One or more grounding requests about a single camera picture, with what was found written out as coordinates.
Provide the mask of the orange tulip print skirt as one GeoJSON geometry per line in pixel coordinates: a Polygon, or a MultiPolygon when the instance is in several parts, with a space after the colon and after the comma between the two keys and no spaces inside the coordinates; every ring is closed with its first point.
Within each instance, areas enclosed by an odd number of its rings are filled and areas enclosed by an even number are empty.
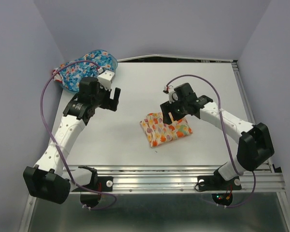
{"type": "Polygon", "coordinates": [[[178,121],[173,121],[171,118],[171,124],[165,124],[162,113],[150,113],[146,115],[140,121],[140,125],[146,134],[150,147],[157,147],[193,134],[185,118],[178,121]]]}

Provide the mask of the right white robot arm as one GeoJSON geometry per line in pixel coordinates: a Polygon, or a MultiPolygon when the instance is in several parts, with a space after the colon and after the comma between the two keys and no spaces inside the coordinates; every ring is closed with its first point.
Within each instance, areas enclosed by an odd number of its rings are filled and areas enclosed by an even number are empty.
{"type": "Polygon", "coordinates": [[[188,83],[175,88],[165,86],[163,91],[169,97],[160,106],[165,124],[170,125],[187,115],[195,116],[220,129],[224,138],[231,137],[237,143],[236,156],[215,171],[215,187],[225,188],[231,179],[246,171],[255,171],[275,153],[269,129],[265,124],[243,121],[221,109],[208,96],[197,97],[188,83]]]}

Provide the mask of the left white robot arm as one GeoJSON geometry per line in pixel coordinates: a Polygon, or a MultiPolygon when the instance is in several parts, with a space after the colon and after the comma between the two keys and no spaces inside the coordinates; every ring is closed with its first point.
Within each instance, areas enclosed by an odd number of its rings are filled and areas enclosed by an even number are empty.
{"type": "Polygon", "coordinates": [[[51,142],[44,154],[23,172],[31,196],[62,204],[77,188],[102,194],[97,170],[79,166],[71,171],[66,158],[97,108],[117,110],[121,90],[115,88],[111,96],[109,87],[110,83],[101,78],[85,77],[80,81],[79,92],[66,105],[58,130],[50,134],[51,142]]]}

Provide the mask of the red and white floral skirt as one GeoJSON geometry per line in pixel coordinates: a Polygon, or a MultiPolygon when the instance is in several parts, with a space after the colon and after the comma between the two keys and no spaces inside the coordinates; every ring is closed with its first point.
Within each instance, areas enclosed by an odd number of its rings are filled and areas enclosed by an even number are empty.
{"type": "Polygon", "coordinates": [[[57,73],[57,69],[53,69],[52,77],[53,77],[53,81],[62,83],[62,78],[61,78],[60,74],[57,73]]]}

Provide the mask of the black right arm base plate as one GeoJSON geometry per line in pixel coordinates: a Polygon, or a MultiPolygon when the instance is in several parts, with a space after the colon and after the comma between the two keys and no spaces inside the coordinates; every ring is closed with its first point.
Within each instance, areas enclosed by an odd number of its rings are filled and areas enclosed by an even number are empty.
{"type": "Polygon", "coordinates": [[[238,176],[231,180],[224,180],[216,175],[200,175],[197,177],[195,190],[198,192],[204,191],[223,191],[223,190],[241,190],[241,182],[238,176]]]}

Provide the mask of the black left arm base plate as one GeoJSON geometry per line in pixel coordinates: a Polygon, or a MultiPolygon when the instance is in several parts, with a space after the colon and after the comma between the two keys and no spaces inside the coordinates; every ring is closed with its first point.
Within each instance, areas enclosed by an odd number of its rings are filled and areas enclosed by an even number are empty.
{"type": "Polygon", "coordinates": [[[113,180],[112,176],[98,176],[96,181],[91,181],[89,184],[84,185],[84,187],[99,192],[112,192],[113,180]]]}

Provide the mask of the aluminium rail frame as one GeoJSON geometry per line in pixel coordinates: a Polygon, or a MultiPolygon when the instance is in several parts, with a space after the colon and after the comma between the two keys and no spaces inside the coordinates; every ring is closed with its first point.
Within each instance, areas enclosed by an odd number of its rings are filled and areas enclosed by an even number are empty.
{"type": "Polygon", "coordinates": [[[135,62],[119,64],[119,110],[101,110],[71,151],[72,169],[86,164],[113,177],[117,202],[109,209],[82,209],[86,192],[72,192],[64,204],[29,196],[22,232],[72,231],[233,231],[290,232],[290,206],[283,174],[271,160],[255,174],[240,177],[231,209],[215,206],[210,192],[197,192],[197,177],[210,175],[228,159],[219,132],[190,119],[193,135],[182,142],[150,148],[139,119],[163,101],[161,86],[182,73],[207,78],[223,107],[248,121],[252,111],[236,62],[135,62]]]}

